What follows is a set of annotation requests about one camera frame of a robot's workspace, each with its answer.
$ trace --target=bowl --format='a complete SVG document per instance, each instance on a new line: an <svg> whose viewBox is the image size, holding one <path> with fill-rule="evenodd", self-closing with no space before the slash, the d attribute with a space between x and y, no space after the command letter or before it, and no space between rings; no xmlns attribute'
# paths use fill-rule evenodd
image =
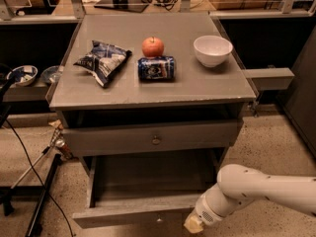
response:
<svg viewBox="0 0 316 237"><path fill-rule="evenodd" d="M38 72L38 69L31 65L16 67L7 75L7 80L15 77L15 85L28 86L36 80Z"/></svg>
<svg viewBox="0 0 316 237"><path fill-rule="evenodd" d="M219 36L202 36L195 40L195 55L205 67L215 67L223 63L231 53L233 45Z"/></svg>
<svg viewBox="0 0 316 237"><path fill-rule="evenodd" d="M46 84L56 83L62 75L62 70L61 66L48 67L40 75L40 80Z"/></svg>

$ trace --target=monitor stand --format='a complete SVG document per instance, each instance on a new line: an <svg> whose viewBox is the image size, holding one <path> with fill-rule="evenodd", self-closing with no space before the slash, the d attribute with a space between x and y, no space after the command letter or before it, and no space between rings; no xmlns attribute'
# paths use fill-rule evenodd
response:
<svg viewBox="0 0 316 237"><path fill-rule="evenodd" d="M100 0L94 7L102 9L114 9L128 12L143 12L147 3L143 3L141 0Z"/></svg>

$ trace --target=blue can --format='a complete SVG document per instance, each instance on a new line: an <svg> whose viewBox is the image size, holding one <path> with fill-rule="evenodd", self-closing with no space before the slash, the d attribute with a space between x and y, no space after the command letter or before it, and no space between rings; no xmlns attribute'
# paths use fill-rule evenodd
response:
<svg viewBox="0 0 316 237"><path fill-rule="evenodd" d="M173 56L143 57L138 60L139 79L174 79L175 72L175 59Z"/></svg>

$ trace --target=gray tabletop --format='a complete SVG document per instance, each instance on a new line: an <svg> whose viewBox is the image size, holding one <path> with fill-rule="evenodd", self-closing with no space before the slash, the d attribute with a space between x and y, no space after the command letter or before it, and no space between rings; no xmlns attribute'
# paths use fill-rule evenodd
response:
<svg viewBox="0 0 316 237"><path fill-rule="evenodd" d="M211 69L197 61L193 43L203 35L220 36L206 12L86 15L50 107L61 111L92 110L254 100L255 93L232 54L226 62ZM143 56L141 44L152 36L165 43L164 55L176 60L174 81L138 79L137 60ZM108 88L102 88L91 74L73 65L92 49L92 40L132 51Z"/></svg>

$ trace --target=table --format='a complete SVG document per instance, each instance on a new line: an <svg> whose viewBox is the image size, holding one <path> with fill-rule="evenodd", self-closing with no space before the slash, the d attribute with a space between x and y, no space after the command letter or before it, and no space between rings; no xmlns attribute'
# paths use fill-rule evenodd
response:
<svg viewBox="0 0 316 237"><path fill-rule="evenodd" d="M50 103L90 178L88 208L73 215L80 226L173 219L214 182L208 160L220 164L243 106L256 98L232 54L213 69L196 60L194 40L220 34L206 12L85 16ZM175 57L174 81L138 79L141 43L151 36ZM106 89L73 65L92 40L132 51Z"/></svg>

